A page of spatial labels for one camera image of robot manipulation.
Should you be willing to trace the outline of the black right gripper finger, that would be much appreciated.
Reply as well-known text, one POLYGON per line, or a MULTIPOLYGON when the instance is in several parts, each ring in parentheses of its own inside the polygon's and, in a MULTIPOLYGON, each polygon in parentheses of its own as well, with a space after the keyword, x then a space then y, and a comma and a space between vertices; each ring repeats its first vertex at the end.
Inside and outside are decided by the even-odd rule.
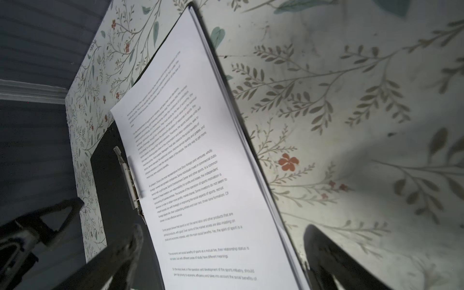
POLYGON ((367 271, 315 225, 303 236, 306 273, 312 290, 388 290, 389 287, 367 271))

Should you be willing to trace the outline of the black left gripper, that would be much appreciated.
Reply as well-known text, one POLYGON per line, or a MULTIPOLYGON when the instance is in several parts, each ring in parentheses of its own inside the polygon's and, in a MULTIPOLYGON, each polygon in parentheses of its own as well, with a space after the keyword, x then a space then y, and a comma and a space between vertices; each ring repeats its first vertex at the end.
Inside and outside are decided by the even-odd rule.
MULTIPOLYGON (((33 253, 37 244, 56 245, 65 235, 84 202, 72 198, 32 211, 1 226, 1 289, 13 290, 23 276, 38 262, 33 253), (48 225, 44 217, 69 211, 57 227, 48 225)), ((57 290, 130 290, 135 278, 144 236, 135 224, 129 236, 107 246, 84 267, 55 288, 57 290)))

